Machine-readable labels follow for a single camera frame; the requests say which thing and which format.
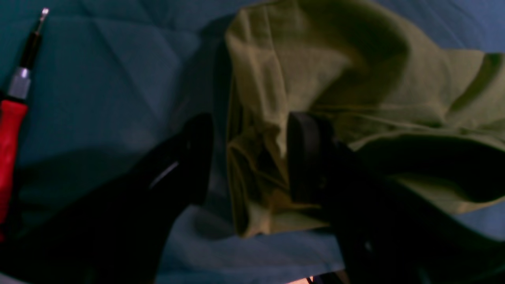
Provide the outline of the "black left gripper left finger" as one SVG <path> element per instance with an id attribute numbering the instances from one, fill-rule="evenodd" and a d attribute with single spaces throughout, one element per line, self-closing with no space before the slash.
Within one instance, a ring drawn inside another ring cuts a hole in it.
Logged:
<path id="1" fill-rule="evenodd" d="M 173 224 L 204 202 L 213 118 L 198 114 L 131 170 L 1 245 L 12 277 L 154 277 Z"/>

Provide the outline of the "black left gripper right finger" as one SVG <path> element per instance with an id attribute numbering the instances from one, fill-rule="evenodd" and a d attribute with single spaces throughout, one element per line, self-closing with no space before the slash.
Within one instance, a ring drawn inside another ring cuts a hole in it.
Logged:
<path id="1" fill-rule="evenodd" d="M 292 198 L 321 205 L 351 282 L 504 282 L 503 241 L 373 172 L 329 122 L 292 112 L 287 128 Z"/>

